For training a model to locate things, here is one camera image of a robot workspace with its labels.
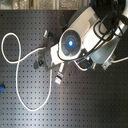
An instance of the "glowing blue eye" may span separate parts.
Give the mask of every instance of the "glowing blue eye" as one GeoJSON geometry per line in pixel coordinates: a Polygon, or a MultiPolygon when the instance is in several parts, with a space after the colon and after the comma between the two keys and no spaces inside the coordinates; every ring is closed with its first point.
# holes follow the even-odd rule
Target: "glowing blue eye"
{"type": "Polygon", "coordinates": [[[72,47],[73,46],[73,41],[69,41],[68,45],[69,45],[69,47],[72,47]]]}

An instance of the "pegboard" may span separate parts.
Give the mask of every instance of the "pegboard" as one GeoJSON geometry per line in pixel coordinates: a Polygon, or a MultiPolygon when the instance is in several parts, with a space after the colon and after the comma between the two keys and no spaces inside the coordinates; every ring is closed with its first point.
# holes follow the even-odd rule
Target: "pegboard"
{"type": "MultiPolygon", "coordinates": [[[[45,29],[61,35],[58,17],[62,13],[68,21],[74,11],[0,11],[0,40],[8,32],[16,33],[23,57],[51,43],[43,38],[45,29]]],[[[128,56],[127,34],[128,31],[117,47],[117,59],[128,56]]],[[[14,37],[6,39],[4,49],[10,60],[17,60],[14,37]]],[[[60,86],[54,82],[58,72],[55,68],[47,104],[37,112],[29,112],[16,94],[16,65],[8,64],[1,53],[0,58],[0,83],[6,86],[0,93],[0,128],[128,128],[128,61],[113,64],[106,71],[97,65],[95,71],[87,72],[71,63],[60,86]]],[[[43,67],[35,71],[36,59],[35,53],[21,62],[18,76],[20,95],[31,108],[45,101],[49,89],[49,72],[43,67]]]]}

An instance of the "robotic arm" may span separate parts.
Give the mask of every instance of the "robotic arm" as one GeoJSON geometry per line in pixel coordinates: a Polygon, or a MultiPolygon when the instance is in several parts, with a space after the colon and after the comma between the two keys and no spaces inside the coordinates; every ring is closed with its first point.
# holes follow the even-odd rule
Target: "robotic arm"
{"type": "Polygon", "coordinates": [[[61,35],[59,43],[50,48],[52,65],[60,64],[55,82],[61,84],[64,71],[70,62],[75,62],[82,71],[86,71],[90,67],[94,69],[96,64],[101,64],[106,70],[114,62],[114,51],[121,35],[127,29],[127,17],[127,0],[123,14],[119,13],[118,1],[114,0],[113,10],[103,20],[98,18],[91,7],[78,10],[70,19],[68,28],[61,35]],[[114,19],[114,22],[107,29],[103,22],[109,16],[112,16],[111,20],[114,19]],[[89,67],[83,69],[80,66],[80,63],[89,61],[91,62],[89,67]]]}

